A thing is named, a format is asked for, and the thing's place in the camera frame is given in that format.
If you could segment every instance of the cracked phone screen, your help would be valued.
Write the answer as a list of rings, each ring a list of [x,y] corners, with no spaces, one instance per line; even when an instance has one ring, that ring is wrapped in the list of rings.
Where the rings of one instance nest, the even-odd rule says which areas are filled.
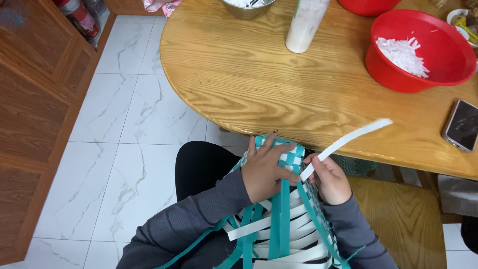
[[[447,135],[463,147],[473,150],[478,136],[478,109],[458,101]]]

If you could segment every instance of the wooden table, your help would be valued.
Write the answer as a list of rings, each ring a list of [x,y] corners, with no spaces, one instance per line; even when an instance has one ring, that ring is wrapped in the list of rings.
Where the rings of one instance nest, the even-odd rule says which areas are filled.
[[[362,136],[337,153],[478,180],[478,151],[460,152],[440,131],[455,99],[478,105],[478,76],[456,87],[403,94],[378,84],[364,55],[373,18],[336,0],[308,51],[285,47],[296,1],[277,0],[255,20],[238,20],[220,0],[184,0],[168,19],[161,62],[176,93],[207,119],[241,134],[279,135],[323,150],[378,118],[395,123]],[[429,0],[397,8],[443,17]]]

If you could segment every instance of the chair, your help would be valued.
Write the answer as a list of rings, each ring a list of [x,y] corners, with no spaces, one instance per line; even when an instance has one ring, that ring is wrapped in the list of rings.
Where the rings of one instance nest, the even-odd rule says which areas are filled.
[[[414,185],[349,177],[365,218],[401,269],[446,269],[438,198]]]

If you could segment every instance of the red bowl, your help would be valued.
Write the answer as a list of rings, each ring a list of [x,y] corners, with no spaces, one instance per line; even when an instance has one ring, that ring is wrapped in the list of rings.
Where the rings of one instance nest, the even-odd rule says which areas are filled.
[[[349,12],[366,17],[377,17],[394,9],[401,0],[338,0]]]
[[[419,78],[394,65],[375,43],[379,37],[396,40],[415,37],[421,45],[415,53],[430,70],[429,78]],[[467,81],[475,74],[476,57],[463,36],[446,22],[420,11],[392,10],[372,25],[365,65],[381,85],[394,91],[416,93]]]

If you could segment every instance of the white marble tile floor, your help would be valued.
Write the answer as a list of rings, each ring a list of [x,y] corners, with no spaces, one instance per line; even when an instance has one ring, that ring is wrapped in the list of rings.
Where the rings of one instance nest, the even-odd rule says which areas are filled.
[[[181,145],[208,141],[237,156],[247,150],[248,137],[220,131],[169,85],[159,60],[165,22],[116,18],[26,259],[0,269],[113,269],[136,227],[176,202]],[[375,178],[394,181],[389,168],[380,164]],[[448,268],[478,268],[459,227],[444,231]]]

